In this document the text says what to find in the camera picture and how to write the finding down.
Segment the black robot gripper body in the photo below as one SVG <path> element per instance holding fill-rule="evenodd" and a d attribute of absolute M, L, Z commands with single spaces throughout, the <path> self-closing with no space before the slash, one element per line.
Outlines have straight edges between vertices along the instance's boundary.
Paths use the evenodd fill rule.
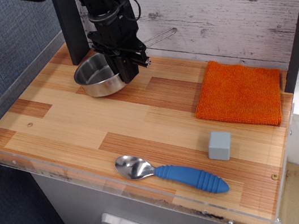
<path fill-rule="evenodd" d="M 137 21 L 141 16 L 140 5 L 135 16 L 131 1 L 116 0 L 112 8 L 104 14 L 88 14 L 88 19 L 95 25 L 96 30 L 88 34 L 93 42 L 95 51 L 113 57 L 127 58 L 137 66 L 148 66 L 146 46 L 137 38 Z"/>

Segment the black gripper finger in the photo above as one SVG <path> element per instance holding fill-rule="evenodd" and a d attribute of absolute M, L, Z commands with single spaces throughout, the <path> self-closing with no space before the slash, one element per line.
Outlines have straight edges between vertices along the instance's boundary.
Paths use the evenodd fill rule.
<path fill-rule="evenodd" d="M 130 83 L 139 73 L 137 64 L 132 63 L 127 58 L 116 57 L 114 63 L 122 80 L 125 83 Z"/>
<path fill-rule="evenodd" d="M 110 69 L 114 73 L 114 75 L 119 74 L 119 70 L 118 70 L 118 67 L 117 67 L 116 62 L 115 62 L 116 58 L 113 57 L 113 56 L 109 56 L 107 54 L 105 54 L 104 57 L 105 57 L 105 60 L 108 64 L 108 66 L 110 67 Z"/>

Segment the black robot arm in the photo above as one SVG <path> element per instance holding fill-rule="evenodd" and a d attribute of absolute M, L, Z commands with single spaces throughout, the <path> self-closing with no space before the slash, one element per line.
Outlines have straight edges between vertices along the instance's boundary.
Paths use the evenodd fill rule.
<path fill-rule="evenodd" d="M 138 15 L 134 14 L 131 1 L 137 0 L 79 0 L 86 7 L 88 19 L 95 31 L 88 33 L 93 50 L 105 56 L 114 74 L 130 83 L 139 73 L 139 66 L 146 67 L 146 45 L 138 39 Z"/>

